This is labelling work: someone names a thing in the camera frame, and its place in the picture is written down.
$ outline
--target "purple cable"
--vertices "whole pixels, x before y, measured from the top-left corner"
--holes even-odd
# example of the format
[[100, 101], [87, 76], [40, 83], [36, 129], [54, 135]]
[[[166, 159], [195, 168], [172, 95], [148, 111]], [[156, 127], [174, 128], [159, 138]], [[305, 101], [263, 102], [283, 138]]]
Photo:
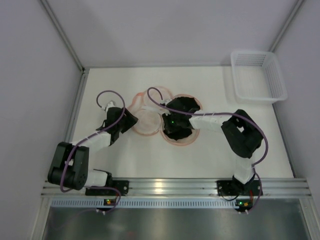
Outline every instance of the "purple cable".
[[246, 122], [248, 122], [249, 124], [251, 124], [252, 126], [254, 126], [259, 132], [260, 134], [262, 135], [263, 139], [264, 139], [264, 142], [265, 142], [265, 151], [264, 151], [264, 154], [263, 156], [260, 158], [259, 161], [256, 161], [255, 163], [252, 164], [252, 167], [254, 167], [255, 165], [261, 163], [267, 156], [267, 153], [268, 153], [268, 150], [269, 150], [269, 143], [268, 143], [268, 140], [267, 140], [267, 137], [265, 135], [265, 133], [262, 131], [262, 129], [257, 125], [255, 124], [253, 121], [251, 121], [250, 119], [244, 117], [244, 116], [241, 116], [239, 114], [236, 114], [236, 113], [232, 113], [232, 112], [215, 112], [215, 113], [205, 113], [205, 114], [202, 114], [202, 113], [191, 113], [191, 112], [185, 112], [185, 111], [180, 111], [180, 110], [176, 110], [176, 109], [172, 109], [172, 108], [169, 108], [169, 107], [166, 107], [166, 106], [163, 106], [159, 103], [157, 103], [154, 99], [152, 99], [152, 97], [150, 96], [150, 90], [153, 89], [153, 90], [157, 90], [158, 92], [160, 92], [158, 89], [156, 89], [155, 87], [149, 87], [146, 91], [146, 94], [148, 95], [149, 99], [154, 103], [156, 104], [157, 106], [163, 108], [163, 109], [166, 109], [166, 110], [169, 110], [171, 112], [174, 112], [174, 113], [178, 113], [178, 114], [184, 114], [184, 115], [189, 115], [189, 116], [234, 116], [234, 117], [237, 117], [239, 119], [242, 119], [242, 120], [245, 120]]
[[[113, 205], [112, 208], [106, 208], [106, 210], [108, 210], [107, 212], [110, 213], [112, 211], [115, 210], [116, 206], [119, 204], [120, 202], [120, 199], [121, 199], [121, 192], [116, 189], [116, 188], [113, 188], [113, 187], [108, 187], [108, 186], [92, 186], [90, 187], [91, 189], [106, 189], [106, 190], [112, 190], [112, 191], [115, 191], [119, 196], [118, 200], [115, 202], [115, 204]], [[87, 212], [92, 212], [92, 211], [97, 211], [96, 209], [93, 209], [93, 208], [90, 208], [90, 209], [84, 209], [80, 212], [78, 212], [77, 214], [75, 214], [74, 216], [70, 217], [67, 221], [65, 221], [62, 225], [60, 226], [54, 226], [54, 223], [53, 223], [53, 219], [52, 217], [50, 218], [49, 222], [50, 222], [50, 225], [51, 227], [53, 228], [53, 230], [57, 231], [61, 228], [64, 228], [67, 224], [69, 224], [72, 220], [74, 220], [75, 218], [77, 218], [79, 215], [81, 214], [84, 214], [84, 213], [87, 213]]]
[[100, 97], [101, 94], [104, 94], [104, 93], [113, 93], [113, 94], [116, 94], [122, 101], [122, 104], [123, 104], [123, 108], [122, 108], [122, 112], [121, 112], [121, 115], [119, 116], [119, 118], [114, 122], [112, 123], [111, 125], [107, 126], [106, 128], [98, 131], [98, 132], [95, 132], [93, 134], [91, 134], [90, 136], [88, 136], [87, 138], [84, 138], [82, 139], [81, 141], [79, 141], [71, 150], [66, 162], [65, 162], [65, 165], [64, 165], [64, 169], [63, 169], [63, 172], [62, 172], [62, 176], [61, 176], [61, 181], [60, 181], [60, 190], [61, 192], [63, 193], [66, 193], [66, 192], [69, 192], [70, 190], [72, 190], [71, 188], [70, 189], [67, 189], [65, 190], [64, 189], [64, 181], [65, 181], [65, 177], [66, 177], [66, 172], [67, 172], [67, 168], [68, 168], [68, 165], [69, 165], [69, 162], [71, 161], [71, 158], [73, 156], [73, 154], [75, 153], [77, 147], [79, 147], [81, 144], [83, 144], [84, 142], [86, 142], [87, 140], [93, 138], [94, 136], [112, 128], [114, 125], [116, 125], [120, 120], [121, 118], [124, 116], [125, 114], [125, 110], [126, 110], [126, 103], [125, 103], [125, 100], [124, 98], [119, 94], [117, 93], [116, 91], [112, 91], [112, 90], [105, 90], [105, 91], [102, 91], [98, 94], [98, 96], [96, 97], [96, 103], [98, 104], [98, 106], [101, 108], [102, 106], [99, 104], [98, 102], [98, 98]]
[[255, 168], [253, 168], [253, 172], [254, 172], [254, 174], [256, 175], [256, 177], [258, 178], [259, 185], [260, 185], [260, 190], [259, 190], [258, 197], [256, 198], [256, 200], [255, 200], [255, 202], [254, 202], [254, 205], [252, 206], [252, 208], [250, 208], [250, 209], [248, 210], [248, 213], [250, 213], [253, 209], [256, 208], [256, 206], [257, 206], [257, 204], [258, 204], [258, 202], [259, 202], [259, 200], [260, 200], [260, 197], [261, 197], [261, 195], [262, 195], [262, 183], [261, 183], [261, 178], [260, 178], [259, 174], [256, 172], [256, 169], [255, 169]]

